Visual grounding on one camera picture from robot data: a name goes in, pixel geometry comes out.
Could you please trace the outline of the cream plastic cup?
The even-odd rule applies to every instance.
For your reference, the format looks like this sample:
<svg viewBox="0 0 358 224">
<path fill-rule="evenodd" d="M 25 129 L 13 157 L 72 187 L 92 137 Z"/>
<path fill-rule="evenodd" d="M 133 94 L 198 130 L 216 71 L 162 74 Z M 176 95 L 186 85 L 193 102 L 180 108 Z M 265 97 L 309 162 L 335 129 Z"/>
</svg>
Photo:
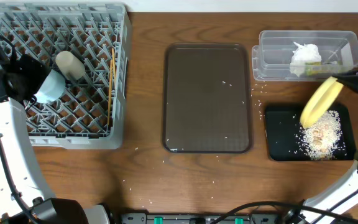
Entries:
<svg viewBox="0 0 358 224">
<path fill-rule="evenodd" d="M 86 73 L 84 64 L 69 51 L 59 52 L 55 63 L 67 79 L 78 80 Z"/>
</svg>

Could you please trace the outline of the yellow plate with crumbs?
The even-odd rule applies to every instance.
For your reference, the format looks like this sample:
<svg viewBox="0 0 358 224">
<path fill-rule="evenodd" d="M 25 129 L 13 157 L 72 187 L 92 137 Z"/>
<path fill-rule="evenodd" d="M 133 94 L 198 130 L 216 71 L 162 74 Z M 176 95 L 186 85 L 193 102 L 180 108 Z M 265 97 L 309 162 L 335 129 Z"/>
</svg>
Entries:
<svg viewBox="0 0 358 224">
<path fill-rule="evenodd" d="M 306 129 L 317 122 L 334 103 L 344 85 L 337 78 L 329 77 L 314 92 L 300 116 L 300 123 Z"/>
</svg>

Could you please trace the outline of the green snack wrapper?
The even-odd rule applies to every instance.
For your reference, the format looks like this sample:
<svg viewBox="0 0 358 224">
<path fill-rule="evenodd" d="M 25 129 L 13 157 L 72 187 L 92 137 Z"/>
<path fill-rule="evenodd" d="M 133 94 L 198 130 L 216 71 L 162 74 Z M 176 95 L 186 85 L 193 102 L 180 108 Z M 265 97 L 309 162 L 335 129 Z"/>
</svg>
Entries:
<svg viewBox="0 0 358 224">
<path fill-rule="evenodd" d="M 305 75 L 327 75 L 330 73 L 337 73 L 338 71 L 340 71 L 340 66 L 336 61 L 324 63 L 315 62 L 306 64 Z"/>
</svg>

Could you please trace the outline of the dark brown serving tray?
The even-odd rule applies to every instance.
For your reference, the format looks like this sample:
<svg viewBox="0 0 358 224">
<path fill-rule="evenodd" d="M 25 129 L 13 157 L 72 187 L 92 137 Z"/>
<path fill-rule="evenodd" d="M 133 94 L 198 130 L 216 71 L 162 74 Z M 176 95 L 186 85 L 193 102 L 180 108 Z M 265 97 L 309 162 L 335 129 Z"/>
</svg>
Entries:
<svg viewBox="0 0 358 224">
<path fill-rule="evenodd" d="M 162 145 L 173 153 L 242 154 L 254 143 L 248 54 L 241 44 L 170 45 Z"/>
</svg>

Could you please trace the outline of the white tissue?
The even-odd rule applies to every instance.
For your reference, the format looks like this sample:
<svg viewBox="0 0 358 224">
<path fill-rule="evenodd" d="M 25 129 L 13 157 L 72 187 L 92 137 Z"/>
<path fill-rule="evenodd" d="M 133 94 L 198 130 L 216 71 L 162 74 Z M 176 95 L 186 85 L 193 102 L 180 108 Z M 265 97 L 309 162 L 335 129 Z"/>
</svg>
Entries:
<svg viewBox="0 0 358 224">
<path fill-rule="evenodd" d="M 305 73 L 307 65 L 319 65 L 322 61 L 318 46 L 315 44 L 298 44 L 294 42 L 297 49 L 293 51 L 290 62 L 290 72 L 300 77 Z"/>
</svg>

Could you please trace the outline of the light blue bowl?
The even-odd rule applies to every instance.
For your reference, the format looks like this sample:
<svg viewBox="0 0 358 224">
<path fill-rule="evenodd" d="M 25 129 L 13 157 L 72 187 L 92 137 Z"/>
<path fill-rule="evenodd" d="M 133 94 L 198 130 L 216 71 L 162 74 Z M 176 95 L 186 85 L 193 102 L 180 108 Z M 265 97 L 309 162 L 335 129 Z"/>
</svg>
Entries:
<svg viewBox="0 0 358 224">
<path fill-rule="evenodd" d="M 51 70 L 38 92 L 35 94 L 38 103 L 53 102 L 65 91 L 65 79 L 55 70 Z"/>
</svg>

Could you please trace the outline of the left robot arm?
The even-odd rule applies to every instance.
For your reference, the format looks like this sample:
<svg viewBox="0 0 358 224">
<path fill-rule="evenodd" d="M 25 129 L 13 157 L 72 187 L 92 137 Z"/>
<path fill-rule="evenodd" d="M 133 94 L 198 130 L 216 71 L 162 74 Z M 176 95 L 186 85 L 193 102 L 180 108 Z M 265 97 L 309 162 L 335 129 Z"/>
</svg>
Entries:
<svg viewBox="0 0 358 224">
<path fill-rule="evenodd" d="M 103 205 L 84 209 L 56 198 L 30 143 L 22 102 L 43 87 L 62 93 L 65 79 L 36 59 L 0 54 L 0 216 L 2 223 L 112 223 Z"/>
</svg>

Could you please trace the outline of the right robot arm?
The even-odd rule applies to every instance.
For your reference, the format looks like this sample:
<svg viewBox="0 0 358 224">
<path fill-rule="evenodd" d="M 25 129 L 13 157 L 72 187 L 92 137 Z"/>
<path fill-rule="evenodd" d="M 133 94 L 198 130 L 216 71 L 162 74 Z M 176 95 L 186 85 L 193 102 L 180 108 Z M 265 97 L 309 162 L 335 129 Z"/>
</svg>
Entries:
<svg viewBox="0 0 358 224">
<path fill-rule="evenodd" d="M 308 128 L 328 110 L 342 88 L 358 93 L 358 70 L 351 70 L 328 78 L 315 91 L 301 114 L 301 124 Z M 351 168 L 334 184 L 319 195 L 306 199 L 291 209 L 284 223 L 358 223 L 342 214 L 358 204 L 358 150 Z"/>
</svg>

